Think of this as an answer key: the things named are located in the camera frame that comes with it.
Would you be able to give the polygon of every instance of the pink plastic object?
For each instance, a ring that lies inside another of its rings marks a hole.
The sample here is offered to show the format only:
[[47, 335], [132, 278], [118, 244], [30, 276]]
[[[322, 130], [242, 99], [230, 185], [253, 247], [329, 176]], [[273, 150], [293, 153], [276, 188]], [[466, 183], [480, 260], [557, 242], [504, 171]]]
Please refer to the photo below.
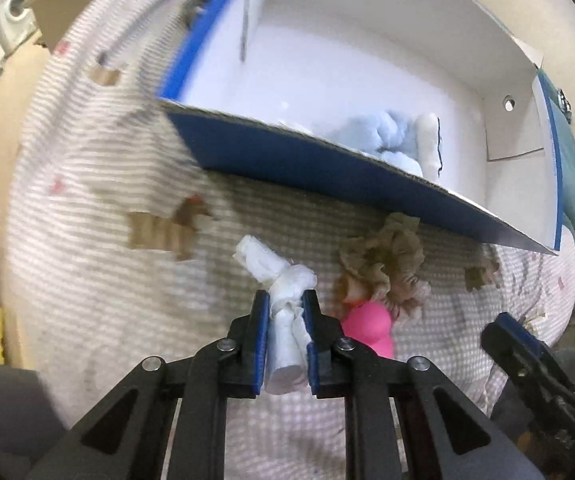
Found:
[[369, 346], [381, 357], [394, 359], [392, 317], [382, 304], [366, 301], [350, 311], [341, 326], [347, 337]]

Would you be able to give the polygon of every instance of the checkered fabric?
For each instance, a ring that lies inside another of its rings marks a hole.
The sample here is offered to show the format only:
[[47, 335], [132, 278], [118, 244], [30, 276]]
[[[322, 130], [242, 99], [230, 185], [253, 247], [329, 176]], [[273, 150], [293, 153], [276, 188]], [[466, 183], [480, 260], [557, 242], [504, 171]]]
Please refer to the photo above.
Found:
[[[7, 303], [18, 306], [37, 370], [74, 423], [141, 359], [172, 361], [222, 337], [249, 311], [257, 284], [232, 259], [252, 234], [319, 279], [333, 304], [341, 240], [381, 227], [384, 213], [331, 198], [202, 171], [154, 99], [183, 41], [182, 0], [94, 0], [55, 50], [22, 138], [8, 220]], [[114, 86], [88, 74], [107, 64]], [[196, 257], [130, 250], [130, 211], [169, 217], [199, 194], [216, 219]], [[503, 310], [548, 343], [575, 302], [575, 250], [558, 257], [487, 246], [422, 225], [420, 276], [432, 294], [420, 319], [397, 322], [399, 358], [429, 357], [487, 413], [504, 376], [479, 348], [484, 325]], [[500, 288], [466, 291], [464, 269], [498, 260]], [[226, 478], [344, 478], [342, 400], [306, 389], [228, 404]]]

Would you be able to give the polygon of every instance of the light blue plush toy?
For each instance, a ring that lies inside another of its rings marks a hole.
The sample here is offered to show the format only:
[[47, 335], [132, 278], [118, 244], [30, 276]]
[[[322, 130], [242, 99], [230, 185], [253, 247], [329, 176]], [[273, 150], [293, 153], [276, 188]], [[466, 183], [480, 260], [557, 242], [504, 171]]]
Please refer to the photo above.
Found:
[[439, 118], [434, 114], [420, 115], [415, 121], [398, 112], [354, 117], [325, 137], [433, 182], [442, 168]]

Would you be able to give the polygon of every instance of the white cardboard box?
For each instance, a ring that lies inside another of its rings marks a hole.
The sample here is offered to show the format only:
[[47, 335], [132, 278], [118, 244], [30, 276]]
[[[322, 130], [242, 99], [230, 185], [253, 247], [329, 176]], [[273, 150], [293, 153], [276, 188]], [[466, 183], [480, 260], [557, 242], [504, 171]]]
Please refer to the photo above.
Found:
[[[472, 0], [213, 0], [160, 98], [204, 168], [401, 210], [484, 242], [559, 249], [549, 99], [533, 62]], [[388, 109], [439, 116], [438, 185], [282, 126], [330, 129]]]

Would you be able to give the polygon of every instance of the white fabric item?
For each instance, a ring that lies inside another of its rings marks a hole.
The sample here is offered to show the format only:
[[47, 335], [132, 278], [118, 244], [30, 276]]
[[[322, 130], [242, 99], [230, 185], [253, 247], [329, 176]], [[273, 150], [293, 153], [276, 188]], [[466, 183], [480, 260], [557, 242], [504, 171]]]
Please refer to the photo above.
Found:
[[316, 288], [316, 275], [304, 265], [293, 265], [257, 238], [246, 235], [234, 259], [258, 282], [270, 284], [270, 325], [265, 364], [265, 391], [272, 395], [295, 392], [307, 384], [307, 345], [301, 297]]
[[289, 267], [289, 261], [250, 235], [236, 246], [234, 259], [259, 283], [271, 285]]
[[414, 121], [416, 143], [419, 147], [419, 164], [423, 176], [430, 182], [439, 179], [439, 118], [435, 114], [420, 115]]
[[[141, 359], [172, 361], [224, 336], [249, 312], [258, 284], [231, 255], [249, 233], [318, 276], [323, 310], [334, 304], [341, 240], [377, 230], [385, 214], [331, 198], [200, 170], [152, 95], [178, 48], [181, 0], [138, 23], [109, 62], [116, 86], [89, 67], [154, 0], [94, 0], [50, 59], [24, 125], [10, 190], [8, 290], [33, 343], [36, 367], [74, 423]], [[200, 194], [218, 228], [196, 257], [130, 250], [129, 211], [171, 216]], [[419, 272], [432, 295], [421, 319], [394, 325], [400, 359], [429, 357], [486, 413], [505, 377], [479, 347], [503, 310], [554, 342], [575, 301], [575, 249], [560, 256], [488, 246], [421, 224]], [[465, 290], [464, 268], [497, 259], [500, 288]], [[344, 478], [343, 400], [309, 389], [228, 403], [226, 478]]]

